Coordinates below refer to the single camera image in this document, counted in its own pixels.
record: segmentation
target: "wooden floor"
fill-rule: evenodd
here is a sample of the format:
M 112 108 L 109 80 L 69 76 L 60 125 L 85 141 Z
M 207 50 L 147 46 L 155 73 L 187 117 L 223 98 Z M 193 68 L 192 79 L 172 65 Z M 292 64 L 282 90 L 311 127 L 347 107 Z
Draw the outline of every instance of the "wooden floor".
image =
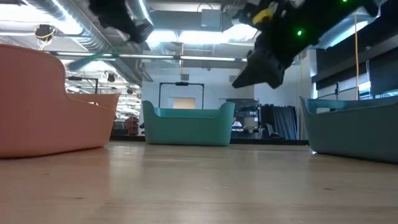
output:
M 148 146 L 0 161 L 1 224 L 398 223 L 398 167 L 306 147 Z

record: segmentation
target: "teal chair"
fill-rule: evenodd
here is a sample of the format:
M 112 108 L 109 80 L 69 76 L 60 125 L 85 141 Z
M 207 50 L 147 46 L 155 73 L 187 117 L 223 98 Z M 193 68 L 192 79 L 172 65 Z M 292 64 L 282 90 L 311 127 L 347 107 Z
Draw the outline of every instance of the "teal chair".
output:
M 143 101 L 142 109 L 149 144 L 229 145 L 234 103 L 224 103 L 218 110 L 185 110 L 154 108 Z
M 301 101 L 308 140 L 315 152 L 398 163 L 398 97 Z M 318 108 L 336 111 L 317 113 Z

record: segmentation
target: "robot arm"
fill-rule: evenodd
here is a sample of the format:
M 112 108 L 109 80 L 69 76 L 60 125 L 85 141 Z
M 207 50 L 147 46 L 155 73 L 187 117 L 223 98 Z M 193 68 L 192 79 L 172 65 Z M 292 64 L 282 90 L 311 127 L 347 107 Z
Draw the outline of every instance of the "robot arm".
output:
M 364 7 L 374 17 L 379 2 L 374 0 L 306 0 L 295 7 L 288 0 L 262 0 L 258 6 L 247 3 L 236 17 L 261 35 L 254 51 L 248 55 L 247 67 L 233 83 L 235 88 L 268 83 L 272 88 L 283 84 L 285 70 L 293 59 L 308 46 L 317 45 L 319 38 Z

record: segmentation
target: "lit doorway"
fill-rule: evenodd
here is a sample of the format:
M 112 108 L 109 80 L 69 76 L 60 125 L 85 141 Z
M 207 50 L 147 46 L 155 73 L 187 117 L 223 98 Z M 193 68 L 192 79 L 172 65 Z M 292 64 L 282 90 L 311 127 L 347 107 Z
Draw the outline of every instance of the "lit doorway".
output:
M 174 98 L 173 109 L 195 109 L 195 99 Z

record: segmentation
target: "plastic tub chair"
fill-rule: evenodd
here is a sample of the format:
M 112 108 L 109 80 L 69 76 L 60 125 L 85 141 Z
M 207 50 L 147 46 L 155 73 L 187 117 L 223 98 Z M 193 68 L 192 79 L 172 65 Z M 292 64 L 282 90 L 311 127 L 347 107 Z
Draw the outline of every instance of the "plastic tub chair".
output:
M 301 101 L 310 146 L 315 152 L 398 163 L 398 97 Z M 317 114 L 318 108 L 336 111 Z
M 235 104 L 218 110 L 154 108 L 143 101 L 145 138 L 149 144 L 228 146 L 231 140 Z
M 0 45 L 0 54 L 0 157 L 108 143 L 119 94 L 68 95 L 65 69 L 56 57 L 11 45 Z

